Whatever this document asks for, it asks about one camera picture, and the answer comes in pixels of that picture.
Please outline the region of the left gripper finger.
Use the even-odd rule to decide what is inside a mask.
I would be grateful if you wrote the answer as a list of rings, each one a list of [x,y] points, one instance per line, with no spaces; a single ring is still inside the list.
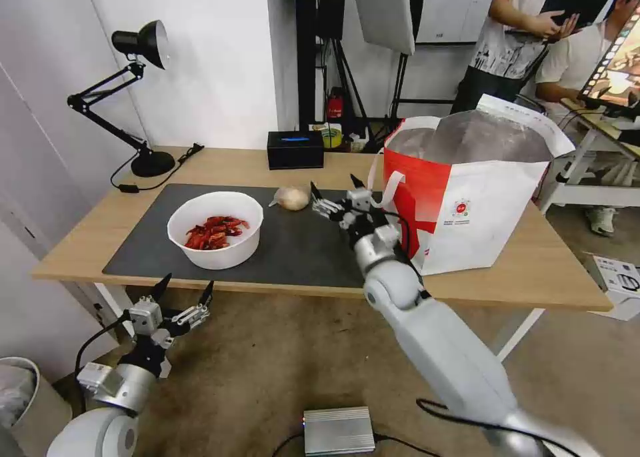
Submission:
[[[179,337],[189,333],[209,317],[209,304],[212,300],[214,284],[214,281],[208,283],[197,305],[191,306],[171,317],[167,322],[167,331],[170,337]]]
[[[168,273],[160,282],[151,288],[151,291],[148,294],[140,297],[140,302],[160,306],[160,299],[167,290],[171,278],[172,273]]]

